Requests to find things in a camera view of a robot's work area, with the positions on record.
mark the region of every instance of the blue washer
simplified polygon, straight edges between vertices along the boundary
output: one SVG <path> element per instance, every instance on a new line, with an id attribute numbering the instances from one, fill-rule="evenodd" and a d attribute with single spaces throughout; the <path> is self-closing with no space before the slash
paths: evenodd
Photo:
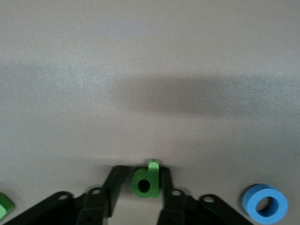
<path id="1" fill-rule="evenodd" d="M 258 203 L 266 198 L 272 198 L 271 205 L 262 211 L 257 211 Z M 260 224 L 274 224 L 287 213 L 288 202 L 285 196 L 274 187 L 267 184 L 258 184 L 251 187 L 243 197 L 243 207 L 249 216 Z"/>

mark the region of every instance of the green foam block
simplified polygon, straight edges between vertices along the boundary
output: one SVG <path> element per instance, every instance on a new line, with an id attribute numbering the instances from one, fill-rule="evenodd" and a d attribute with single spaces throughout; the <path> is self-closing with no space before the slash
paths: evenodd
<path id="1" fill-rule="evenodd" d="M 148 169 L 138 169 L 134 173 L 131 190 L 140 198 L 159 197 L 159 164 L 156 159 L 149 162 Z"/>
<path id="2" fill-rule="evenodd" d="M 3 193 L 0 193 L 0 220 L 14 209 L 15 205 Z"/>

